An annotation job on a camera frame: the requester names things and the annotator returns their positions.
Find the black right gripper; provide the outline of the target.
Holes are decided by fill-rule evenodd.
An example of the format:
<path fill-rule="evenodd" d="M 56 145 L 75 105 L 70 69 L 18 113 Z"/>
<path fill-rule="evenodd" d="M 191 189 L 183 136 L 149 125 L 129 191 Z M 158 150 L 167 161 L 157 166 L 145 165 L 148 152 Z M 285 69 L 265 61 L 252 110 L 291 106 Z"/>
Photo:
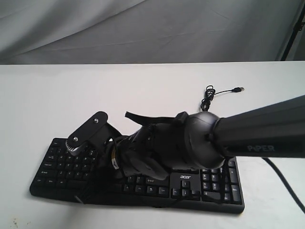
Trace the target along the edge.
<path fill-rule="evenodd" d="M 88 185 L 74 195 L 82 204 L 108 193 L 114 178 L 131 175 L 147 175 L 164 180 L 172 166 L 166 160 L 166 149 L 172 133 L 170 126 L 142 126 L 132 135 L 119 135 L 112 138 L 104 151 L 104 168 L 96 170 Z"/>

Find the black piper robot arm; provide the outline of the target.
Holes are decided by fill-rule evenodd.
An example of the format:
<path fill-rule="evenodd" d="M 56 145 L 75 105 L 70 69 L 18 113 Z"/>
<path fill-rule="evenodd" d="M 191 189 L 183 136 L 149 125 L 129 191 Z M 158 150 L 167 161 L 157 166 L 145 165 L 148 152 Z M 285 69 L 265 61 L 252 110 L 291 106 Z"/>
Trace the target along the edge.
<path fill-rule="evenodd" d="M 87 146 L 97 150 L 93 175 L 76 195 L 79 202 L 132 175 L 164 180 L 174 169 L 216 169 L 236 156 L 305 156 L 303 96 L 227 118 L 206 111 L 125 116 L 140 125 L 132 135 L 120 134 L 105 112 L 97 112 L 66 140 L 74 156 Z"/>

